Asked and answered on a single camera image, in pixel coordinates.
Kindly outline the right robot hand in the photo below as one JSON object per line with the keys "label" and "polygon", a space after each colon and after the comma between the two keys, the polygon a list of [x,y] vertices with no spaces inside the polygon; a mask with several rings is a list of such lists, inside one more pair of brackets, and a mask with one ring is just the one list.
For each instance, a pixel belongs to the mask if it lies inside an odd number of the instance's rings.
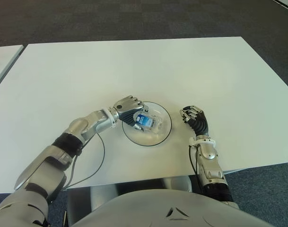
{"label": "right robot hand", "polygon": [[204,112],[194,106],[186,106],[180,110],[183,122],[188,124],[195,132],[196,136],[209,135],[209,127]]}

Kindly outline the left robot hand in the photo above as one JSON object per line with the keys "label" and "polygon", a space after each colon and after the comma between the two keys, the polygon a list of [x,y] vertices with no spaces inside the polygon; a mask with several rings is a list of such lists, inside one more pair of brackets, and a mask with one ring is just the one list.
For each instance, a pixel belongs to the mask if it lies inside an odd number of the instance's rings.
{"label": "left robot hand", "polygon": [[127,96],[117,101],[113,107],[122,122],[137,130],[143,131],[143,128],[134,120],[135,113],[148,110],[148,107],[142,101],[136,97]]}

